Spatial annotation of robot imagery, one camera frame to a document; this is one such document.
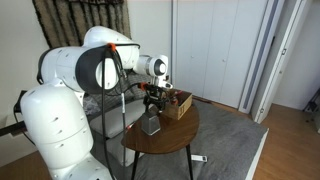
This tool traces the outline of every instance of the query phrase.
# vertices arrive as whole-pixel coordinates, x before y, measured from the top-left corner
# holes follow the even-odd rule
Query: gray object
[[[192,162],[194,179],[245,179],[267,128],[211,104],[196,100],[193,103],[199,111],[200,126],[191,142],[191,153],[208,157],[207,162]],[[95,135],[95,139],[92,154],[106,164],[103,139],[99,135]],[[119,162],[111,155],[109,159],[118,180],[122,180],[124,176],[130,179],[132,164],[123,174],[123,167]],[[189,176],[186,151],[181,149],[169,154],[143,155],[139,159],[135,179],[185,180]]]
[[[156,113],[152,111],[144,112],[141,116],[141,130],[152,136],[160,130],[159,118]]]

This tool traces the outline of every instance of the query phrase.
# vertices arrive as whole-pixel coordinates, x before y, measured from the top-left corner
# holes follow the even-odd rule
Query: rug
[[[267,128],[208,103],[193,100],[193,105],[198,108],[200,126],[190,145],[191,154],[208,158],[207,162],[192,161],[194,179],[245,179]],[[106,164],[102,137],[95,137],[92,153]],[[125,168],[123,174],[124,168],[112,156],[109,159],[118,180],[131,178],[133,165]],[[170,154],[145,154],[139,158],[135,179],[190,179],[185,148]]]

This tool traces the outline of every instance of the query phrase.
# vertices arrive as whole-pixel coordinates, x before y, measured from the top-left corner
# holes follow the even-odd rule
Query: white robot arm
[[[101,93],[102,60],[105,89],[119,81],[115,56],[106,51],[115,44],[123,69],[152,77],[151,84],[171,88],[165,81],[168,58],[139,56],[139,45],[105,27],[91,28],[82,47],[45,52],[39,61],[38,81],[21,100],[28,132],[53,179],[112,179],[109,171],[90,154],[93,139],[82,108],[85,92]]]

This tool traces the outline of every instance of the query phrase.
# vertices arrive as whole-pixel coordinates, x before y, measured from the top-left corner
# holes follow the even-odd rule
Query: curtain
[[[105,26],[131,38],[126,0],[33,0],[50,48],[81,46],[93,26]]]

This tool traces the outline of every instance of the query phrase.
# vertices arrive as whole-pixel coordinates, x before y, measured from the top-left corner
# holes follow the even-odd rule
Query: round wooden table
[[[135,151],[131,179],[134,179],[140,152],[147,154],[166,154],[186,148],[190,177],[193,179],[190,142],[196,136],[199,127],[199,114],[195,106],[191,107],[179,119],[175,120],[159,115],[161,129],[152,136],[141,130],[141,121],[128,130],[122,144]]]

